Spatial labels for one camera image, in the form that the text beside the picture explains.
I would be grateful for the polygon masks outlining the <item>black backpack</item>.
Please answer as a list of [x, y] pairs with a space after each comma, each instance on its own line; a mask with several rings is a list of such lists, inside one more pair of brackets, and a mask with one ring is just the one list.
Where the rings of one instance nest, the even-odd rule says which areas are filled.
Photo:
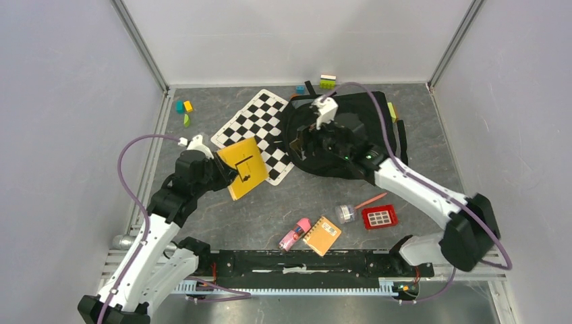
[[404, 164], [407, 156], [405, 124], [392, 122], [387, 98], [379, 90], [372, 94], [334, 94], [338, 104], [333, 127], [333, 153], [299, 157], [297, 129], [315, 125], [317, 108], [312, 106], [319, 95], [314, 89], [293, 97], [279, 117], [280, 147], [291, 162], [304, 172], [328, 178], [374, 181], [374, 168], [389, 158], [390, 153]]

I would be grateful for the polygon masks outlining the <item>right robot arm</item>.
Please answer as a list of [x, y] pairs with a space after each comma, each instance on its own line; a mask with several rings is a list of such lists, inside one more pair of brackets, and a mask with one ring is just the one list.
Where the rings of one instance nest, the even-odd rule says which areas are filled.
[[391, 270], [407, 275], [422, 263], [448, 263], [469, 272], [496, 247], [504, 258], [499, 269], [513, 267], [500, 242], [490, 201], [481, 194], [467, 197], [429, 180], [398, 160], [390, 146], [370, 142], [361, 130], [323, 125], [300, 127], [289, 141], [292, 159], [311, 166], [311, 159], [332, 163], [350, 178], [364, 179], [388, 190], [429, 216], [440, 233], [406, 236], [394, 245]]

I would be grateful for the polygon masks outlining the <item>yellow notebook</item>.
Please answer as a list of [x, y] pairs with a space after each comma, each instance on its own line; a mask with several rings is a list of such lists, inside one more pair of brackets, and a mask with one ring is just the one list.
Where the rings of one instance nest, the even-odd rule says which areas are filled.
[[217, 151], [237, 176], [228, 186], [233, 200], [239, 200], [268, 178], [268, 170], [254, 138], [241, 140]]

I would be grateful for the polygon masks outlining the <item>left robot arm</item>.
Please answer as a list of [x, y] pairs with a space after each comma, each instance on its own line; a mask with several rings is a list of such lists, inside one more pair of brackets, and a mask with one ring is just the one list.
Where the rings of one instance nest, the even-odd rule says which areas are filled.
[[190, 238], [183, 240], [159, 270], [156, 263], [165, 248], [196, 210], [198, 199], [209, 191], [228, 187], [237, 177], [208, 149], [186, 150], [175, 171], [152, 195], [145, 220], [126, 256], [110, 281], [95, 296], [85, 295], [78, 311], [86, 323], [149, 323], [163, 300], [192, 273], [204, 275], [212, 257]]

